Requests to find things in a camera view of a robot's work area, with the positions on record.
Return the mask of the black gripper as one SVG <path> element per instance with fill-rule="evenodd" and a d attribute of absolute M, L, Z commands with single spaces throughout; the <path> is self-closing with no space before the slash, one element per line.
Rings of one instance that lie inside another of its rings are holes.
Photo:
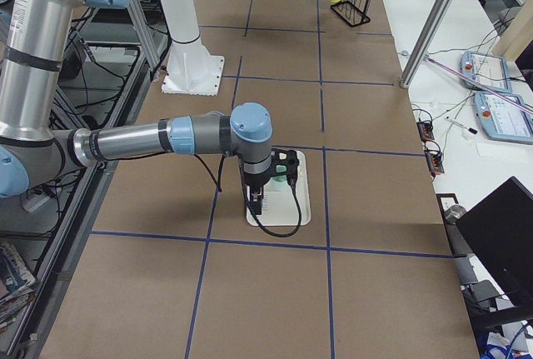
<path fill-rule="evenodd" d="M 264 186 L 270 181 L 270 178 L 267 172 L 258 174 L 244 172 L 244 182 L 248 188 L 247 199 L 255 214 L 262 214 Z"/>

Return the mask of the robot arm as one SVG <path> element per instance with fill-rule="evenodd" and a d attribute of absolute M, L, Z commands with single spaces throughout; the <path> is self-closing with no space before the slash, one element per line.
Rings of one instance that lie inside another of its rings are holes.
<path fill-rule="evenodd" d="M 276 166 L 269 112 L 244 103 L 229 115 L 162 119 L 100 130 L 48 125 L 76 7 L 123 8 L 130 0 L 14 0 L 1 71 L 1 194 L 20 195 L 99 162 L 145 155 L 222 154 L 240 159 L 242 179 L 260 203 Z"/>

